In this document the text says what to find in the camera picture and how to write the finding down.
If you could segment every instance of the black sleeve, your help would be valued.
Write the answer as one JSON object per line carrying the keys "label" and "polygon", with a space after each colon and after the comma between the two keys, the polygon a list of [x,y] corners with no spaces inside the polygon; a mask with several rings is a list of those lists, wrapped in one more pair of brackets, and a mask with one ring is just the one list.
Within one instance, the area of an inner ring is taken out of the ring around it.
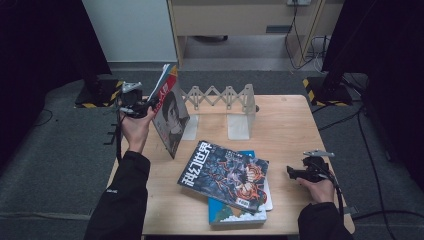
{"label": "black sleeve", "polygon": [[309,204],[300,212],[298,224],[300,240],[353,239],[334,203]]}
{"label": "black sleeve", "polygon": [[127,151],[88,222],[84,239],[137,239],[143,231],[150,161]]}

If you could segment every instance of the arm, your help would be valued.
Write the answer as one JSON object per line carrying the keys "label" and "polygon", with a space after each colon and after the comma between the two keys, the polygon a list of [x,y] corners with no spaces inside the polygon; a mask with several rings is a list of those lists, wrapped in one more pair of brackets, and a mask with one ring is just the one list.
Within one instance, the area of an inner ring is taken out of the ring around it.
{"label": "arm", "polygon": [[299,215],[299,237],[301,240],[353,239],[344,227],[344,222],[333,203],[334,187],[329,180],[312,183],[297,178],[311,192],[314,204],[306,206]]}
{"label": "arm", "polygon": [[141,238],[150,172],[150,161],[142,152],[154,115],[151,107],[141,119],[121,114],[122,132],[129,148],[90,218],[84,239]]}

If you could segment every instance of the magazine page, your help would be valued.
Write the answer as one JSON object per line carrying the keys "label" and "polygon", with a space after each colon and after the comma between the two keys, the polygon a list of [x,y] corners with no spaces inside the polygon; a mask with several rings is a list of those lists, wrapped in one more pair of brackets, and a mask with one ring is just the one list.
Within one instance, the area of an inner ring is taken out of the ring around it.
{"label": "magazine page", "polygon": [[263,204],[268,161],[200,141],[178,184],[242,210]]}
{"label": "magazine page", "polygon": [[190,115],[178,83],[177,67],[175,65],[165,66],[158,81],[159,85],[151,95],[151,97],[159,99],[154,109],[156,116],[153,119],[153,124],[169,154],[172,158],[175,158]]}

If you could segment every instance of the gray carpet floor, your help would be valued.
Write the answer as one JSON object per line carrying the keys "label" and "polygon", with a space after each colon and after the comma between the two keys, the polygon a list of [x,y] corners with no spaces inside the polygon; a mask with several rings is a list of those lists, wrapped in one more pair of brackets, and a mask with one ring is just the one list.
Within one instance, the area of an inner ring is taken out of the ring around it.
{"label": "gray carpet floor", "polygon": [[[145,92],[153,89],[159,71],[114,72],[128,82],[141,81]],[[252,83],[255,94],[301,94],[302,80],[319,76],[307,71],[180,71],[183,90],[197,85],[206,90],[233,86],[236,92]],[[115,159],[111,142],[115,115],[109,108],[74,108],[82,81],[51,91],[34,128],[0,179],[0,239],[82,239],[87,218],[107,184]],[[359,96],[350,91],[355,100]],[[318,128],[358,111],[361,102],[348,107],[311,106]],[[387,210],[424,214],[424,193],[409,178],[402,163],[386,159],[378,133],[360,114],[360,123],[371,150]],[[333,167],[347,204],[359,211],[355,216],[380,211],[379,192],[371,160],[361,136],[357,117],[320,131],[327,151],[334,152]],[[52,213],[48,217],[31,213]],[[65,214],[76,220],[53,219]],[[396,239],[423,239],[424,220],[411,214],[388,214]],[[390,239],[382,214],[355,221],[355,239]]]}

